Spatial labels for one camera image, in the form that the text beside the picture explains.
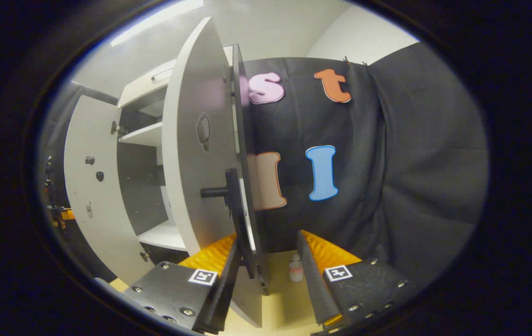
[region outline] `ceiling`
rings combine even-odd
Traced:
[[[212,16],[223,45],[240,45],[244,60],[304,57],[349,6],[342,0],[204,0],[203,7],[159,23],[122,44],[112,47],[106,41],[99,45],[73,79],[119,97],[127,83],[175,59],[189,34],[207,16]]]

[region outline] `blue letter i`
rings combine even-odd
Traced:
[[[313,165],[313,191],[309,199],[326,200],[338,194],[339,190],[332,180],[332,156],[336,153],[334,146],[316,146],[305,151],[305,156]]]

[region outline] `white bottle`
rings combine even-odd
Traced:
[[[293,282],[301,282],[303,280],[303,265],[298,254],[293,255],[293,261],[289,264],[289,275]]]

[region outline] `cabinet door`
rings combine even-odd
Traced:
[[[183,45],[170,77],[163,111],[163,166],[174,222],[189,254],[234,232],[223,198],[201,198],[224,187],[225,171],[238,168],[234,100],[227,56],[211,18]],[[249,323],[262,321],[259,279],[239,272],[231,307]]]
[[[121,109],[82,96],[67,131],[64,179],[67,196],[81,232],[99,259],[127,285],[133,285],[153,268],[144,261],[142,245],[133,231],[116,166],[118,135],[110,134]],[[95,157],[93,165],[85,157]],[[103,179],[97,178],[101,173]]]

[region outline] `yellow textured pad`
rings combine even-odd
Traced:
[[[342,248],[330,243],[326,239],[320,238],[313,233],[301,230],[307,245],[313,254],[315,264],[318,266],[320,274],[324,273],[324,268],[340,265],[350,265],[360,262],[361,259]]]
[[[198,253],[179,262],[179,265],[189,268],[200,268],[206,271],[218,272],[218,275],[222,276],[222,270],[225,268],[227,257],[235,238],[236,234],[231,234],[230,236],[226,236],[220,240],[217,240],[216,242],[201,249],[201,251]]]

